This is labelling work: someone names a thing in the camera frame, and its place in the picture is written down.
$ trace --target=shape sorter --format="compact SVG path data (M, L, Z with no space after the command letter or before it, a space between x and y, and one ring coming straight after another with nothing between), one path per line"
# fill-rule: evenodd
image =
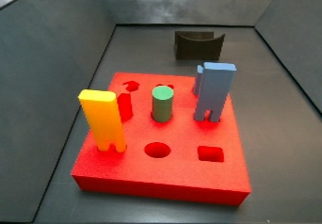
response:
M109 90L121 95L129 81L140 88L132 91L134 116L122 123L128 149L101 152L90 131L73 170L81 189L240 205L252 188L230 96L221 122L196 121L194 77L117 73ZM160 85L176 93L168 122L152 118Z

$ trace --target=yellow arch block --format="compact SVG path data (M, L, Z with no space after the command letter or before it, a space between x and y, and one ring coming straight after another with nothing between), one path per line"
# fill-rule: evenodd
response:
M85 89L78 99L94 133L97 147L102 152L114 143L118 152L126 151L124 126L118 111L118 97L113 91Z

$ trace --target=blue object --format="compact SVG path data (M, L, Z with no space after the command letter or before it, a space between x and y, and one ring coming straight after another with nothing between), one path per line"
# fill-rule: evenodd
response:
M209 120L212 122L220 121L236 72L237 67L232 63L206 62L205 67L198 66L194 87L194 93L200 94L194 116L196 120L204 121L206 110L210 110Z

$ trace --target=table surface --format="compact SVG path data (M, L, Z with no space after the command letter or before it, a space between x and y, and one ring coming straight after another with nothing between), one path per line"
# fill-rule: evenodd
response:
M322 221L321 116L253 28L118 26L93 89L115 72L196 76L177 60L176 31L226 33L221 62L237 65L232 89L253 192L240 207L79 190L71 170L89 132L81 111L35 222L272 223Z

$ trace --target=rectangular hole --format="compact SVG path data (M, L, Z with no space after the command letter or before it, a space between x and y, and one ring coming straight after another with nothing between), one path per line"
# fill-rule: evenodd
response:
M201 161L225 162L225 152L220 147L200 146L198 157Z

